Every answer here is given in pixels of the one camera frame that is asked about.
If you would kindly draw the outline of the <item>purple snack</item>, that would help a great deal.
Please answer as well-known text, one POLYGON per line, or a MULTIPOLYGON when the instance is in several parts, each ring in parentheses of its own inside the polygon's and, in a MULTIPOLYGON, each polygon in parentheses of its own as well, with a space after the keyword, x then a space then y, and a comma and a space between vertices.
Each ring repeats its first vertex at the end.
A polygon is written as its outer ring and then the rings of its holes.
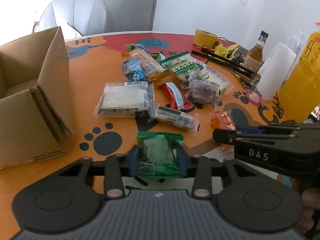
POLYGON ((216 105, 219 101, 219 88, 200 80, 189 81, 185 97, 192 103, 201 105, 216 105))

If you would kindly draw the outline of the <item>brown cardboard box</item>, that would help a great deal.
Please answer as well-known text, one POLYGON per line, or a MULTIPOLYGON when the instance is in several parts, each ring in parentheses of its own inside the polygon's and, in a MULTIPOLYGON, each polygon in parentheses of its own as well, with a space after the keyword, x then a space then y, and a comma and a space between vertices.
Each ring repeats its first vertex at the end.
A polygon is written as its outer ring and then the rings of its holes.
POLYGON ((1 46, 1 168, 66 154, 75 134, 60 27, 1 46))

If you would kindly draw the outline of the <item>clear wrapped dark snack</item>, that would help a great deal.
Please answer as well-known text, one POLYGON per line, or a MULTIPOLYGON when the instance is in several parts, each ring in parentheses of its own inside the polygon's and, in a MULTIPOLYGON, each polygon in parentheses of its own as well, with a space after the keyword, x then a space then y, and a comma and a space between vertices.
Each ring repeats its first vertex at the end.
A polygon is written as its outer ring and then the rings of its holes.
POLYGON ((199 129, 199 114, 187 114, 169 107, 157 105, 154 108, 155 119, 164 124, 174 126, 190 132, 199 129))

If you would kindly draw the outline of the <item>green white snack bag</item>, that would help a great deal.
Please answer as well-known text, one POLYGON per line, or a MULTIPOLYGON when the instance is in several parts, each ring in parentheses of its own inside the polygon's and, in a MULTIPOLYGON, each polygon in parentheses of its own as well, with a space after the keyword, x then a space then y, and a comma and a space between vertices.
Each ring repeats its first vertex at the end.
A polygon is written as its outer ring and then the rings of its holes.
POLYGON ((186 89, 190 81, 201 77, 201 71, 188 51, 166 58, 160 65, 174 75, 181 89, 186 89))

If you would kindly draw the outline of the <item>clear spray bottle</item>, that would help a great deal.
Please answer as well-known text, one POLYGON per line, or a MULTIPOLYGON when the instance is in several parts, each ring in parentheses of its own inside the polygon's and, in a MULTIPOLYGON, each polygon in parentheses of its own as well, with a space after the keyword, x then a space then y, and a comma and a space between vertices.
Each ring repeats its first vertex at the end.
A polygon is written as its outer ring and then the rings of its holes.
POLYGON ((304 33, 302 31, 297 31, 296 35, 291 39, 289 48, 295 52, 297 55, 299 54, 302 47, 302 40, 304 38, 304 33))

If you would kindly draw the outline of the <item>white dotted pillow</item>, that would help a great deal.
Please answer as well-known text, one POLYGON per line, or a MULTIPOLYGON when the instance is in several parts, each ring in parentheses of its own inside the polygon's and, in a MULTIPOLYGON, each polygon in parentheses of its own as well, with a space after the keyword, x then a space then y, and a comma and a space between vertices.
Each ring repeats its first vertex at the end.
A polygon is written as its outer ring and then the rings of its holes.
POLYGON ((82 35, 68 23, 61 25, 62 34, 65 41, 81 38, 82 35))

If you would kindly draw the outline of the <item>green leaf snack packet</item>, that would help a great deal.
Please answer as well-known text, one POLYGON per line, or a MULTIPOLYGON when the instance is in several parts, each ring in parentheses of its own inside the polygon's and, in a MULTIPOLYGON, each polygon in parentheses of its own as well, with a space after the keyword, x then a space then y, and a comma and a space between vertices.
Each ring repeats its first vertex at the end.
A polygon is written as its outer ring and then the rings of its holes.
POLYGON ((165 59, 165 57, 161 53, 152 53, 150 54, 150 56, 157 62, 160 62, 165 59))

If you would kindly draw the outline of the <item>yellow tape roll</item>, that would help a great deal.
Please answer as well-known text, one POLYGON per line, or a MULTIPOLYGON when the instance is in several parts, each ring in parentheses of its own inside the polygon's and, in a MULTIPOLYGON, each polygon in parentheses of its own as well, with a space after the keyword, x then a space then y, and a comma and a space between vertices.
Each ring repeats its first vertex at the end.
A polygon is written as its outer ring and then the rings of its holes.
POLYGON ((197 29, 195 31, 193 44, 198 47, 206 46, 209 48, 214 48, 217 40, 218 40, 217 35, 204 30, 197 29))

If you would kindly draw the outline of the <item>small green blue snack packet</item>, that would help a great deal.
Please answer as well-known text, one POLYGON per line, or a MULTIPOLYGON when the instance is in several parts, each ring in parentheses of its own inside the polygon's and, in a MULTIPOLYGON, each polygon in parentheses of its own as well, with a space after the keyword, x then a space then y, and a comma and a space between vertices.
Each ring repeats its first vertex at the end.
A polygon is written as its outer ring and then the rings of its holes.
POLYGON ((142 49, 144 50, 144 46, 141 43, 131 43, 131 44, 126 44, 125 45, 127 51, 133 51, 136 49, 142 49))

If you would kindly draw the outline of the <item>red white snack bar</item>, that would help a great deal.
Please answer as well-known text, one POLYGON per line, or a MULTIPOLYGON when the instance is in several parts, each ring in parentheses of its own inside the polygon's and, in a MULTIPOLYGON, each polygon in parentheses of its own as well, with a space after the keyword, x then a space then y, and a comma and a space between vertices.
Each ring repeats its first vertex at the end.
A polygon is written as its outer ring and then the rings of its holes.
POLYGON ((170 108, 182 112, 191 112, 194 107, 189 102, 174 82, 166 82, 159 85, 165 97, 170 102, 170 108))

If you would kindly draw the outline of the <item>white paper towel roll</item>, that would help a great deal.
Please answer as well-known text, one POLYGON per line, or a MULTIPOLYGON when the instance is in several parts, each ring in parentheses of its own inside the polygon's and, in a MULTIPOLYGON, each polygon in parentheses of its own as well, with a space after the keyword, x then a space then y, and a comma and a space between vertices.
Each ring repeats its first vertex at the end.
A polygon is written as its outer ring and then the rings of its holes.
POLYGON ((285 80, 295 58, 296 53, 285 44, 278 42, 274 46, 258 72, 260 80, 257 84, 257 90, 263 100, 272 100, 285 80))

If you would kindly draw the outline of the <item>hand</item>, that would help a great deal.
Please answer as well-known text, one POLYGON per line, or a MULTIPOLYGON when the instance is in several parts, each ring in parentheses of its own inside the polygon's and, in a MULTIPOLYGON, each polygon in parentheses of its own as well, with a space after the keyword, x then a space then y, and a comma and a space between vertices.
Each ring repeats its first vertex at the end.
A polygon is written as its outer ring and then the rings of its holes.
POLYGON ((298 179, 290 179, 292 189, 296 190, 302 197, 304 208, 301 218, 296 226, 299 233, 310 231, 314 225, 313 214, 315 210, 319 210, 319 188, 306 188, 298 179))

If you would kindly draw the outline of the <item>pink fluffy keychain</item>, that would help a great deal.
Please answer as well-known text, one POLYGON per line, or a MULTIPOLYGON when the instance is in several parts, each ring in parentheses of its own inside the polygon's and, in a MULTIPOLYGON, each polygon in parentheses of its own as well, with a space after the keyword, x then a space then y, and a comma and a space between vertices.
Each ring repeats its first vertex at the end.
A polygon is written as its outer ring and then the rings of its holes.
POLYGON ((247 90, 246 98, 248 99, 249 102, 253 103, 254 105, 262 104, 261 94, 255 90, 247 90))

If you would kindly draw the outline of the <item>beige cracker pack with barcode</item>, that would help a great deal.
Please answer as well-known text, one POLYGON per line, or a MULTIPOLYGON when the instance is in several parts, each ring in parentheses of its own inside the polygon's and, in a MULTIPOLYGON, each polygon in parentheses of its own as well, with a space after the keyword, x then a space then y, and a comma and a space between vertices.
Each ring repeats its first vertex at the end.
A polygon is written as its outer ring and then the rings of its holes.
POLYGON ((143 73, 148 82, 153 82, 164 76, 169 75, 169 72, 164 69, 150 54, 148 54, 144 49, 135 49, 129 52, 131 59, 137 57, 139 58, 140 65, 142 67, 143 73))

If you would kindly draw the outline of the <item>green snack pack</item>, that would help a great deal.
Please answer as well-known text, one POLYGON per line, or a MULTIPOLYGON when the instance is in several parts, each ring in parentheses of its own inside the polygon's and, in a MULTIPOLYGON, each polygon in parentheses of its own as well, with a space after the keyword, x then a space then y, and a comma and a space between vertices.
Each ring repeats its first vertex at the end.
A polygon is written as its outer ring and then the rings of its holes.
POLYGON ((181 146, 183 135, 169 132, 138 132, 142 148, 135 175, 156 179, 180 178, 175 149, 181 146))

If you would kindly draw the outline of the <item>orange red snack packet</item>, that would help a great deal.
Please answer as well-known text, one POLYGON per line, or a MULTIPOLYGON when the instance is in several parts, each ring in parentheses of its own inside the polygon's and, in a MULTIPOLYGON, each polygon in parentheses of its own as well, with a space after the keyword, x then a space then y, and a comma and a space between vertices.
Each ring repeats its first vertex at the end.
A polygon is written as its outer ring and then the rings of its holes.
POLYGON ((211 115, 210 121, 214 129, 235 130, 234 122, 228 112, 215 111, 211 115))

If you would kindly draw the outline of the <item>large orange juice bottle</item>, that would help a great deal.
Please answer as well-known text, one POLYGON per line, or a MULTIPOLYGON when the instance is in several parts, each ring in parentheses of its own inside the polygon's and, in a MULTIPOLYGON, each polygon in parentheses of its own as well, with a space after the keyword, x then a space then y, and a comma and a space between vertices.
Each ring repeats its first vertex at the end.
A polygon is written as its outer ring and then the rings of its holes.
POLYGON ((319 104, 319 22, 310 34, 300 59, 278 94, 289 119, 303 122, 319 104))

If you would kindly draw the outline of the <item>grey door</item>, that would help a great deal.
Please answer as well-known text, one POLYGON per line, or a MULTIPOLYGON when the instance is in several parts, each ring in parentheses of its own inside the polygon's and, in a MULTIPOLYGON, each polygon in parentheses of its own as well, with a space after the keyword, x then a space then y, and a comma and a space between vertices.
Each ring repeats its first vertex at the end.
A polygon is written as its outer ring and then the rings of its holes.
POLYGON ((106 31, 150 31, 157 0, 103 0, 107 9, 106 31))

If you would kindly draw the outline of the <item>white wrapped cake pack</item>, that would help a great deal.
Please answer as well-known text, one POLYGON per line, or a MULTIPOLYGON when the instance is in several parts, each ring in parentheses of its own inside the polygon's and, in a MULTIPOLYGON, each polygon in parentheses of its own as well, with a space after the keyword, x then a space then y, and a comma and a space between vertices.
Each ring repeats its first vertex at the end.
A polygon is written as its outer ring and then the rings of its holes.
POLYGON ((155 91, 153 83, 127 81, 107 83, 93 115, 108 118, 136 118, 147 115, 155 118, 155 91))

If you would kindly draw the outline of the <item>brown sauce bottle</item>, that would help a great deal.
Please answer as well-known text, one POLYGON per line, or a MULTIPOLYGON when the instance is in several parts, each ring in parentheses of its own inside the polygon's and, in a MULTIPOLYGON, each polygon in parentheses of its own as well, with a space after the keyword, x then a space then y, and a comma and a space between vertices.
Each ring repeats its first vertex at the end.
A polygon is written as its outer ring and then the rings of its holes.
POLYGON ((263 60, 263 49, 268 36, 269 34, 267 32, 261 31, 257 43, 248 51, 247 56, 244 59, 242 64, 244 68, 255 73, 258 71, 263 60))

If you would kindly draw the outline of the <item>black clothes hanger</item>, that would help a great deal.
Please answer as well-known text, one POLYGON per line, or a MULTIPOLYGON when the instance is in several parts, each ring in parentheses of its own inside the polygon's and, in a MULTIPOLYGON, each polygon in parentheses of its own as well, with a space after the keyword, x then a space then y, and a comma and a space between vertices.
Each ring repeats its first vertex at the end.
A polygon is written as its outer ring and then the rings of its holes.
POLYGON ((205 58, 208 61, 213 62, 215 64, 218 64, 221 67, 224 67, 224 68, 230 70, 231 72, 234 72, 236 74, 244 76, 244 77, 248 78, 249 80, 256 76, 255 72, 253 72, 249 69, 246 69, 246 68, 242 67, 240 64, 236 64, 236 63, 234 63, 228 59, 225 59, 224 57, 216 55, 216 54, 207 54, 207 53, 192 50, 191 55, 200 56, 202 58, 205 58))

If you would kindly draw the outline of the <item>white purple snack bag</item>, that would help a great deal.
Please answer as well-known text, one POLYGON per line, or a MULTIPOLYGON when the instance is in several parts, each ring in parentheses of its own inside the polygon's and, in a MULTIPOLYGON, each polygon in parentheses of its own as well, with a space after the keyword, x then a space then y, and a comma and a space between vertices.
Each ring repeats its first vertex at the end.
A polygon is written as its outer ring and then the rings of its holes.
POLYGON ((214 85, 218 96, 227 95, 232 91, 234 85, 221 72, 197 59, 194 59, 194 61, 202 73, 202 80, 214 85))

